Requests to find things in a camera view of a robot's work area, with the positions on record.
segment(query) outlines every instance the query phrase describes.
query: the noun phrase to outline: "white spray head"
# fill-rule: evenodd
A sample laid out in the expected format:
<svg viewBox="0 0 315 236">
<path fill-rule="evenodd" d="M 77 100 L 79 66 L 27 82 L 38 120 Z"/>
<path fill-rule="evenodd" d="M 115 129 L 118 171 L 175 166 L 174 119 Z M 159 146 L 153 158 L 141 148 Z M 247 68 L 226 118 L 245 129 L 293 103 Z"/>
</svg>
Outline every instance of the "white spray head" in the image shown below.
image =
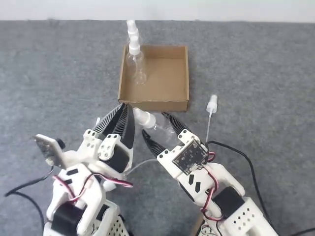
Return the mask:
<svg viewBox="0 0 315 236">
<path fill-rule="evenodd" d="M 140 53 L 140 44 L 138 36 L 130 37 L 129 53 L 132 55 L 138 55 Z"/>
<path fill-rule="evenodd" d="M 127 30 L 128 30 L 128 36 L 138 36 L 139 37 L 139 31 L 136 25 L 136 22 L 134 20 L 127 20 Z"/>
<path fill-rule="evenodd" d="M 209 115 L 211 115 L 211 113 L 217 112 L 217 108 L 218 108 L 218 96 L 216 96 L 215 94 L 212 94 L 210 97 L 210 101 L 208 102 L 208 105 L 207 105 L 207 112 L 209 112 Z"/>
<path fill-rule="evenodd" d="M 150 129 L 156 124 L 156 117 L 151 113 L 142 111 L 137 107 L 132 110 L 135 121 L 144 128 Z"/>
</svg>

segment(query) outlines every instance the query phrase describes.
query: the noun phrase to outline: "spray nozzle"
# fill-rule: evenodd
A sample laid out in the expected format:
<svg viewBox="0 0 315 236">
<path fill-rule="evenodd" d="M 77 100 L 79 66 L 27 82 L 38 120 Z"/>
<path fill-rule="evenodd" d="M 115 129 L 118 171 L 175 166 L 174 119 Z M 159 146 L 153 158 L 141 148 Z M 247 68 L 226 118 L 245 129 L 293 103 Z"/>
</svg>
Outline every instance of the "spray nozzle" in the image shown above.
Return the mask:
<svg viewBox="0 0 315 236">
<path fill-rule="evenodd" d="M 134 20 L 127 20 L 127 30 L 129 37 L 139 36 L 139 31 Z"/>
</svg>

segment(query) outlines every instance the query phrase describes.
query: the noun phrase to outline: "wire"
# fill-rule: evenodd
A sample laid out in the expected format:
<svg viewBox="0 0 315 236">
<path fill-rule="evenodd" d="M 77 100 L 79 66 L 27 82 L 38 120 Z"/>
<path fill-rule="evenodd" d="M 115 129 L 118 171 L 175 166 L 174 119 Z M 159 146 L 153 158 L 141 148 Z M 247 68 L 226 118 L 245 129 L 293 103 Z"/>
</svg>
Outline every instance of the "wire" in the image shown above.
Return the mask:
<svg viewBox="0 0 315 236">
<path fill-rule="evenodd" d="M 220 234 L 220 236 L 222 236 L 222 233 L 221 233 L 221 231 L 219 229 L 219 222 L 218 221 L 216 222 L 216 228 L 217 228 L 217 231 Z"/>
<path fill-rule="evenodd" d="M 145 160 L 145 161 L 139 163 L 138 165 L 136 165 L 135 167 L 133 167 L 131 170 L 127 171 L 125 176 L 130 175 L 131 172 L 133 172 L 135 169 L 137 169 L 138 167 L 142 166 L 143 164 L 148 163 L 148 162 L 152 162 L 152 161 L 158 161 L 158 160 L 157 159 Z"/>
<path fill-rule="evenodd" d="M 249 157 L 248 157 L 245 153 L 243 153 L 242 151 L 239 151 L 239 150 L 236 149 L 236 148 L 233 148 L 233 147 L 231 147 L 231 146 L 229 146 L 229 145 L 226 145 L 226 144 L 223 144 L 223 143 L 219 143 L 219 142 L 217 142 L 217 141 L 213 141 L 213 140 L 212 140 L 212 141 L 208 141 L 208 142 L 206 142 L 206 144 L 207 144 L 207 145 L 209 145 L 209 144 L 215 144 L 215 145 L 219 145 L 219 146 L 221 146 L 221 147 L 230 149 L 231 151 L 234 151 L 234 152 L 236 152 L 236 153 L 242 155 L 242 156 L 247 160 L 248 164 L 250 165 L 250 169 L 251 169 L 251 173 L 252 173 L 252 179 L 253 179 L 254 187 L 255 187 L 255 190 L 256 190 L 256 193 L 257 193 L 257 196 L 258 196 L 260 205 L 261 205 L 262 210 L 263 210 L 263 212 L 264 212 L 264 214 L 265 214 L 265 216 L 266 216 L 266 219 L 268 220 L 268 222 L 269 222 L 269 224 L 271 225 L 271 227 L 274 229 L 274 226 L 273 226 L 273 224 L 272 224 L 272 222 L 271 222 L 270 216 L 269 216 L 269 214 L 268 214 L 268 212 L 267 212 L 265 203 L 264 203 L 264 201 L 263 201 L 263 199 L 262 199 L 262 197 L 261 197 L 261 194 L 260 194 L 260 191 L 259 191 L 259 187 L 258 187 L 258 184 L 257 184 L 257 180 L 256 180 L 255 170 L 254 170 L 254 167 L 253 167 L 252 162 L 251 162 L 251 160 L 249 159 Z"/>
<path fill-rule="evenodd" d="M 215 178 L 214 175 L 212 175 L 207 168 L 205 168 L 204 166 L 202 167 L 203 169 L 205 169 L 208 173 L 208 175 L 212 178 L 212 180 L 214 181 L 215 183 L 215 187 L 214 188 L 211 188 L 209 193 L 208 193 L 208 196 L 207 196 L 207 199 L 206 199 L 206 202 L 203 206 L 203 208 L 200 210 L 203 214 L 203 216 L 208 219 L 208 220 L 212 220 L 212 221 L 219 221 L 219 220 L 222 220 L 222 218 L 213 218 L 213 217 L 210 217 L 210 216 L 207 216 L 206 215 L 206 212 L 207 212 L 207 206 L 209 204 L 209 201 L 212 199 L 212 196 L 213 194 L 219 189 L 219 182 L 218 180 Z"/>
<path fill-rule="evenodd" d="M 10 193 L 10 195 L 18 195 L 22 198 L 25 198 L 27 200 L 29 200 L 34 207 L 36 208 L 36 210 L 38 211 L 39 217 L 40 217 L 40 223 L 41 223 L 41 228 L 42 228 L 42 232 L 44 231 L 44 227 L 45 227 L 45 220 L 44 220 L 44 215 L 43 212 L 41 211 L 39 205 L 37 204 L 37 202 L 35 202 L 35 200 L 33 198 L 31 198 L 30 196 L 24 194 L 24 193 L 20 193 L 20 192 L 12 192 Z"/>
<path fill-rule="evenodd" d="M 215 183 L 215 191 L 217 191 L 219 189 L 219 182 L 218 182 L 218 180 L 216 179 L 216 177 L 213 174 L 211 174 L 208 171 L 207 168 L 205 168 L 204 166 L 202 168 L 205 169 L 207 171 L 208 175 L 212 178 L 213 182 Z"/>
<path fill-rule="evenodd" d="M 53 172 L 53 170 L 54 170 L 54 166 L 51 167 L 50 171 L 45 176 L 37 178 L 37 179 L 34 179 L 34 180 L 31 180 L 31 181 L 26 182 L 26 183 L 23 183 L 23 184 L 15 187 L 13 189 L 11 189 L 10 191 L 5 193 L 5 195 L 4 195 L 5 197 L 8 197 L 10 195 L 18 195 L 18 196 L 20 196 L 22 198 L 25 198 L 25 199 L 29 200 L 35 206 L 36 210 L 39 213 L 42 232 L 44 231 L 44 227 L 45 227 L 45 220 L 44 220 L 43 212 L 41 211 L 39 205 L 37 204 L 37 202 L 33 198 L 31 198 L 30 196 L 28 196 L 28 195 L 26 195 L 24 193 L 18 192 L 18 190 L 20 190 L 22 188 L 25 188 L 25 187 L 28 187 L 28 186 L 31 186 L 33 184 L 36 184 L 38 182 L 41 182 L 41 181 L 47 179 L 48 176 Z"/>
<path fill-rule="evenodd" d="M 69 185 L 64 182 L 59 176 L 53 176 L 53 179 L 57 180 L 61 186 L 63 186 L 71 198 L 75 198 L 75 195 Z"/>
<path fill-rule="evenodd" d="M 4 196 L 7 197 L 7 196 L 11 195 L 12 193 L 14 193 L 14 192 L 16 192 L 16 191 L 19 191 L 19 190 L 22 189 L 22 188 L 25 188 L 25 187 L 27 187 L 27 186 L 31 186 L 31 185 L 33 185 L 33 184 L 36 184 L 36 183 L 38 183 L 38 182 L 41 182 L 41 181 L 47 179 L 48 176 L 53 172 L 53 170 L 54 170 L 54 166 L 51 167 L 50 171 L 49 171 L 45 176 L 40 177 L 40 178 L 37 178 L 37 179 L 34 179 L 34 180 L 31 180 L 31 181 L 29 181 L 29 182 L 27 182 L 27 183 L 23 183 L 23 184 L 21 184 L 21 185 L 15 187 L 15 188 L 13 188 L 13 189 L 11 189 L 10 191 L 8 191 Z"/>
<path fill-rule="evenodd" d="M 308 230 L 303 230 L 303 231 L 300 231 L 300 232 L 297 232 L 295 234 L 292 234 L 290 236 L 298 236 L 298 235 L 303 235 L 303 234 L 306 234 L 306 233 L 309 233 L 309 232 L 312 232 L 312 231 L 315 231 L 315 228 L 310 228 Z"/>
<path fill-rule="evenodd" d="M 216 158 L 216 153 L 214 151 L 208 152 L 208 156 L 211 156 L 211 158 L 208 158 L 207 162 L 212 162 Z"/>
<path fill-rule="evenodd" d="M 102 175 L 101 173 L 92 173 L 90 174 L 84 181 L 83 183 L 83 186 L 80 190 L 80 193 L 78 196 L 75 196 L 75 194 L 73 193 L 72 189 L 70 188 L 70 186 L 65 182 L 63 181 L 59 176 L 53 176 L 53 178 L 55 180 L 57 180 L 66 190 L 67 190 L 67 193 L 70 195 L 70 198 L 69 198 L 69 202 L 75 202 L 77 200 L 79 200 L 82 195 L 84 194 L 84 192 L 86 191 L 86 184 L 87 182 L 90 180 L 91 177 L 93 176 L 99 176 L 99 177 L 102 177 L 104 180 L 107 180 L 107 181 L 111 181 L 115 184 L 119 184 L 119 185 L 122 185 L 123 187 L 126 187 L 126 188 L 132 188 L 133 187 L 133 184 L 128 182 L 128 181 L 124 181 L 124 180 L 119 180 L 119 179 L 115 179 L 115 178 L 110 178 L 110 177 L 107 177 L 105 175 Z"/>
</svg>

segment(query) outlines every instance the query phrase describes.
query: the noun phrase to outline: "cardboard box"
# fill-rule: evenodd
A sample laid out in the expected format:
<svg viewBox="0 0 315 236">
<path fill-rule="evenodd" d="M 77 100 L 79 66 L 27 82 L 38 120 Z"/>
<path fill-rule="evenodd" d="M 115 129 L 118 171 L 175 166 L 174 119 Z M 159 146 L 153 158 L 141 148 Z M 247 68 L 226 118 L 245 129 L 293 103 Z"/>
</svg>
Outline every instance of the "cardboard box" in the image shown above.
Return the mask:
<svg viewBox="0 0 315 236">
<path fill-rule="evenodd" d="M 119 102 L 149 111 L 186 111 L 189 101 L 188 48 L 143 45 L 141 49 L 146 57 L 148 80 L 137 85 L 127 77 L 127 50 L 124 47 Z"/>
</svg>

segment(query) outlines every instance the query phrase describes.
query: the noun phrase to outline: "circuit board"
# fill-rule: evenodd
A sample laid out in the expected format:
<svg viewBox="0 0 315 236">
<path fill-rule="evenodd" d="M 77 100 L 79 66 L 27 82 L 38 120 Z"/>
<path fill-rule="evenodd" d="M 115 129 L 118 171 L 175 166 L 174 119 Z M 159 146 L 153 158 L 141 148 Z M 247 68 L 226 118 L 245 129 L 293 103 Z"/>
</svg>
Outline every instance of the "circuit board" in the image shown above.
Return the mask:
<svg viewBox="0 0 315 236">
<path fill-rule="evenodd" d="M 189 175 L 192 167 L 200 166 L 207 157 L 208 153 L 194 140 L 173 160 L 173 163 L 186 175 Z"/>
</svg>

